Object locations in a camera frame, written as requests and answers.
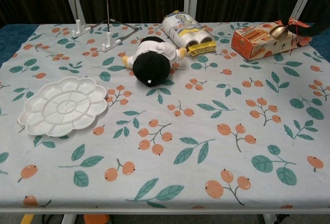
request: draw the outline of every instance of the metal stand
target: metal stand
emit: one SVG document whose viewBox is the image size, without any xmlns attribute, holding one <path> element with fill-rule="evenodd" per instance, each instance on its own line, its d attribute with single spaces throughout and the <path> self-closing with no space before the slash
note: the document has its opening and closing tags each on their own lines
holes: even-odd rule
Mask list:
<svg viewBox="0 0 330 224">
<path fill-rule="evenodd" d="M 107 31 L 107 34 L 106 34 L 106 43 L 102 44 L 102 51 L 103 52 L 106 52 L 106 51 L 114 48 L 115 46 L 119 45 L 123 40 L 127 39 L 128 37 L 135 34 L 139 30 L 139 28 L 136 27 L 136 26 L 128 25 L 126 23 L 121 23 L 121 22 L 115 21 L 114 19 L 110 19 L 109 18 L 109 4 L 108 4 L 108 0 L 106 0 L 106 1 L 107 1 L 107 19 L 100 22 L 100 23 L 98 23 L 98 24 L 96 24 L 96 25 L 93 25 L 91 27 L 84 28 L 84 27 L 81 26 L 81 23 L 80 23 L 78 11 L 77 11 L 77 1 L 74 0 L 74 6 L 75 6 L 75 9 L 76 9 L 76 14 L 77 14 L 77 19 L 76 19 L 77 30 L 76 31 L 72 30 L 72 37 L 75 39 L 75 38 L 78 38 L 78 37 L 86 34 L 91 29 L 107 22 L 108 31 Z M 121 39 L 113 40 L 111 38 L 111 32 L 110 32 L 110 24 L 109 24 L 110 21 L 113 22 L 113 23 L 118 23 L 118 24 L 122 24 L 122 25 L 125 25 L 127 27 L 130 27 L 131 29 L 133 29 L 133 31 L 130 34 L 126 35 L 125 37 L 121 38 Z"/>
</svg>

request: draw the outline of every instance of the table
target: table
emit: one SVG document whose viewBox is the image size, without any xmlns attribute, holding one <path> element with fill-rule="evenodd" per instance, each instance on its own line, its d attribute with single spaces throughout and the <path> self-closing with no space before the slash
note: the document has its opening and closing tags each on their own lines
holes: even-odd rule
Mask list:
<svg viewBox="0 0 330 224">
<path fill-rule="evenodd" d="M 311 46 L 248 63 L 234 29 L 207 23 L 217 53 L 148 88 L 123 67 L 159 24 L 107 53 L 106 26 L 40 25 L 0 69 L 0 211 L 7 213 L 327 213 L 330 66 Z M 113 24 L 114 38 L 129 33 Z M 91 77 L 108 109 L 84 130 L 30 136 L 24 101 L 49 82 Z"/>
</svg>

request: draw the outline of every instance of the flower-shaped palette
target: flower-shaped palette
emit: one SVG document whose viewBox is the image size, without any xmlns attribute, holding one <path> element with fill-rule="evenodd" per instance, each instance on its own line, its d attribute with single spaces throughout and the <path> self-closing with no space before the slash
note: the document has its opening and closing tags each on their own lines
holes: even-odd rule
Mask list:
<svg viewBox="0 0 330 224">
<path fill-rule="evenodd" d="M 106 94 L 91 78 L 66 77 L 28 99 L 18 122 L 31 135 L 63 136 L 91 125 L 107 108 Z"/>
</svg>

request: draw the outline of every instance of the black plush toy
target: black plush toy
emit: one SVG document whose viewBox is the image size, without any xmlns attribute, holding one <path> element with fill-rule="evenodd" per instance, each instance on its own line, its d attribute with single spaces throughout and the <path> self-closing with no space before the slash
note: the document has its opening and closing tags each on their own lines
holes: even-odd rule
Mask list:
<svg viewBox="0 0 330 224">
<path fill-rule="evenodd" d="M 170 74 L 171 65 L 182 60 L 185 48 L 176 49 L 159 37 L 146 37 L 140 43 L 135 55 L 122 58 L 126 68 L 148 87 L 162 83 Z"/>
</svg>

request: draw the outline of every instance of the yellow label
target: yellow label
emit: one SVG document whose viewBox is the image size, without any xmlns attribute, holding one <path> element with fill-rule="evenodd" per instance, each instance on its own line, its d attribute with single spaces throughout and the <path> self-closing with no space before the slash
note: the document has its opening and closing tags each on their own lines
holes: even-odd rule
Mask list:
<svg viewBox="0 0 330 224">
<path fill-rule="evenodd" d="M 215 41 L 205 42 L 202 44 L 189 46 L 188 49 L 188 53 L 192 56 L 195 56 L 201 53 L 215 51 L 217 49 L 217 44 Z"/>
<path fill-rule="evenodd" d="M 194 28 L 194 29 L 184 29 L 183 31 L 181 31 L 179 33 L 180 36 L 182 35 L 185 35 L 186 33 L 189 33 L 189 32 L 198 32 L 198 31 L 202 31 L 203 29 L 197 29 L 197 28 Z"/>
</svg>

